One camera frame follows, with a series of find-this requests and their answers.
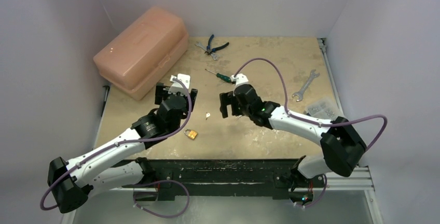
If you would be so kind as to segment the brass padlock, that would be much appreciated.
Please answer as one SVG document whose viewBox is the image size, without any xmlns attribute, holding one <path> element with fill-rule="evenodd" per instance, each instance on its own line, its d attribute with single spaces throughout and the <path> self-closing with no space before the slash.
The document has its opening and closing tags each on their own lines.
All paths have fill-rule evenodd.
<svg viewBox="0 0 440 224">
<path fill-rule="evenodd" d="M 190 129 L 186 129 L 186 130 L 184 131 L 184 134 L 185 134 L 188 138 L 190 138 L 190 139 L 192 139 L 192 140 L 194 140 L 194 139 L 198 136 L 198 132 L 197 132 L 197 131 L 195 131 L 195 130 L 190 130 Z"/>
</svg>

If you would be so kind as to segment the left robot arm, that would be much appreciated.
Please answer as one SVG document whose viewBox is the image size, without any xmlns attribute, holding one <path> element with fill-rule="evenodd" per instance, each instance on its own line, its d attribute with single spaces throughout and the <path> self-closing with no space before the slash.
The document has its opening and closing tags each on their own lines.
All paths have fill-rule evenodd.
<svg viewBox="0 0 440 224">
<path fill-rule="evenodd" d="M 76 158 L 61 157 L 49 163 L 48 189 L 40 200 L 44 211 L 61 213 L 78 209 L 102 191 L 139 184 L 149 187 L 155 173 L 138 161 L 116 164 L 177 134 L 188 123 L 198 91 L 188 78 L 173 77 L 169 87 L 157 84 L 157 108 L 138 119 L 113 140 Z"/>
</svg>

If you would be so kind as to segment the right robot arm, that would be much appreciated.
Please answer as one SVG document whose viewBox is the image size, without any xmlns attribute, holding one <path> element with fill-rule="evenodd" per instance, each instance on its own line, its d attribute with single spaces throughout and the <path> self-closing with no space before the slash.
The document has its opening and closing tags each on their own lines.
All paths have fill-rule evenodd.
<svg viewBox="0 0 440 224">
<path fill-rule="evenodd" d="M 291 172 L 294 184 L 304 186 L 311 178 L 327 172 L 349 177 L 366 152 L 366 144 L 343 117 L 336 120 L 312 118 L 287 110 L 279 103 L 263 101 L 250 84 L 219 95 L 222 117 L 247 116 L 255 125 L 292 133 L 319 145 L 321 154 L 302 158 Z"/>
</svg>

